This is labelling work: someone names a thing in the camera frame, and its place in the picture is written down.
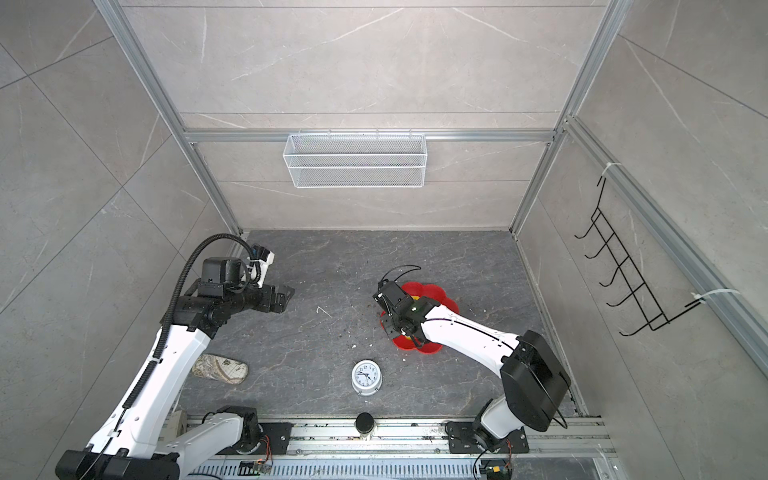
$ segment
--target wall hook rack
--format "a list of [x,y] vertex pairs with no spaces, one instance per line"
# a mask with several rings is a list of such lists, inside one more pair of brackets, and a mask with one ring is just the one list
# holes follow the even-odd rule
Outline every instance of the wall hook rack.
[[[645,280],[645,277],[643,277],[643,273],[640,271],[639,268],[637,268],[637,264],[634,262],[634,259],[629,254],[629,251],[627,251],[627,248],[624,246],[624,242],[621,241],[621,238],[616,233],[616,230],[614,230],[613,226],[611,225],[611,222],[608,221],[608,218],[603,213],[603,210],[600,208],[600,202],[603,199],[603,192],[605,191],[605,177],[600,178],[598,181],[598,185],[600,188],[600,195],[598,196],[598,204],[594,208],[594,211],[592,212],[592,215],[590,215],[591,224],[586,232],[584,232],[584,235],[578,236],[574,235],[574,237],[578,239],[585,238],[593,229],[598,232],[598,235],[600,236],[602,240],[602,246],[598,250],[598,252],[595,255],[592,255],[591,257],[589,255],[584,255],[588,259],[596,258],[600,253],[602,253],[603,250],[607,250],[609,254],[611,255],[611,259],[616,264],[616,268],[614,269],[613,276],[611,277],[611,281],[608,283],[602,283],[600,282],[600,285],[602,287],[609,287],[613,284],[614,280],[616,280],[616,277],[618,274],[621,274],[621,279],[624,280],[624,284],[627,286],[627,288],[630,290],[629,294],[627,294],[623,299],[621,299],[618,303],[607,303],[608,306],[620,306],[622,303],[626,302],[630,298],[634,300],[634,302],[637,304],[637,307],[640,309],[640,312],[643,314],[643,318],[645,322],[642,326],[637,328],[635,331],[631,333],[624,333],[619,332],[622,336],[633,336],[635,333],[640,332],[644,328],[650,328],[651,330],[658,330],[662,326],[665,326],[669,323],[671,323],[673,320],[680,318],[685,313],[690,312],[697,306],[704,303],[702,298],[696,298],[693,302],[689,302],[683,306],[683,311],[678,313],[675,316],[669,317],[665,312],[664,309],[661,308],[661,305],[659,304],[659,301],[656,299],[656,296],[654,295],[654,291],[650,288],[650,285],[648,285],[648,282]],[[598,226],[597,221],[602,217],[603,221],[607,225],[608,231],[604,232],[600,229]],[[611,240],[616,239],[619,246],[621,248],[614,249],[611,248],[611,246],[608,244]],[[640,283],[632,287],[630,284],[629,279],[627,278],[627,273],[624,271],[625,268],[628,269],[634,269],[635,272],[637,272],[637,276],[640,279]],[[649,318],[648,313],[646,309],[643,307],[643,303],[640,301],[640,299],[637,298],[637,293],[641,290],[645,290],[650,294],[651,299],[654,301],[654,304],[658,308],[659,313],[656,316],[653,316],[652,318]]]

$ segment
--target zip tie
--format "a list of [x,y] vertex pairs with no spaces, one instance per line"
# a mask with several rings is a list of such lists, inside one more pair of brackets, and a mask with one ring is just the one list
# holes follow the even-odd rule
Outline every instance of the zip tie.
[[606,164],[605,164],[605,168],[603,169],[603,173],[602,173],[602,174],[600,174],[600,176],[601,176],[601,177],[604,177],[604,176],[605,176],[605,172],[607,172],[607,171],[608,171],[608,169],[609,169],[609,168],[611,168],[611,167],[612,167],[612,166],[614,166],[614,165],[621,165],[621,164],[615,164],[614,162],[608,162],[608,163],[606,163]]
[[716,288],[715,290],[710,290],[706,293],[694,293],[691,292],[690,294],[694,296],[694,299],[700,300],[701,303],[706,303],[706,300],[702,300],[705,296],[713,295],[715,293],[735,293],[736,295],[741,295],[741,292],[739,290],[734,290],[732,288]]

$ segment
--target white wire basket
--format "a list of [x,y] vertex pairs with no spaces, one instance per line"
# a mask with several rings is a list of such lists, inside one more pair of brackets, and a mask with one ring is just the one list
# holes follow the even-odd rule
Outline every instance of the white wire basket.
[[296,188],[423,187],[423,134],[291,134],[283,158]]

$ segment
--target red flower-shaped plate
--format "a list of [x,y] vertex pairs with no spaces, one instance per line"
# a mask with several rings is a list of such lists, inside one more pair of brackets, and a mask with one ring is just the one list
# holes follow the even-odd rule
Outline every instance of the red flower-shaped plate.
[[[402,289],[410,296],[417,298],[420,296],[428,296],[433,300],[437,300],[441,304],[447,306],[453,313],[458,314],[458,305],[456,305],[456,302],[449,299],[448,295],[445,294],[445,290],[437,285],[422,285],[419,282],[408,282],[402,285]],[[416,350],[425,355],[432,355],[442,349],[442,345],[439,343],[427,343],[422,348],[416,348],[413,340],[404,335],[397,336],[392,340],[392,343],[401,350]]]

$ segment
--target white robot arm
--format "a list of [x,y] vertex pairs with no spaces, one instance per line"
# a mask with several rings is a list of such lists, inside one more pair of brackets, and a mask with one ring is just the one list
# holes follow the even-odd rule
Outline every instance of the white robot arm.
[[[202,249],[215,240],[243,244],[249,265],[233,257],[203,262],[202,277],[181,295]],[[207,238],[190,255],[179,277],[154,348],[128,391],[82,451],[67,450],[56,465],[62,480],[178,479],[220,450],[243,454],[259,445],[255,409],[225,407],[203,425],[162,445],[158,436],[174,399],[200,354],[228,319],[243,310],[281,313],[293,296],[289,287],[264,285],[274,253],[249,246],[228,233]]]
[[449,346],[502,380],[505,395],[490,401],[473,424],[482,448],[495,449],[523,425],[544,432],[559,413],[571,378],[536,332],[519,336],[488,328],[428,297],[414,300],[396,281],[379,281],[373,298],[387,313],[382,324],[390,336],[408,336],[417,346]]
[[[55,469],[61,480],[178,479],[222,449],[233,447],[249,454],[259,445],[257,413],[248,407],[220,409],[203,425],[157,444],[184,380],[218,329],[243,310],[281,313],[293,295],[288,287],[263,285],[274,254],[242,242],[250,252],[249,270],[237,258],[209,258],[202,278],[181,296],[197,255],[222,238],[242,242],[220,233],[206,239],[190,256],[144,366],[86,449],[63,454]],[[414,300],[396,281],[380,281],[374,298],[389,314],[384,324],[390,335],[405,334],[417,345],[449,346],[501,378],[505,396],[490,401],[473,425],[482,448],[494,449],[523,425],[547,429],[571,380],[541,336],[531,331],[523,336],[504,333],[453,313],[426,296]]]

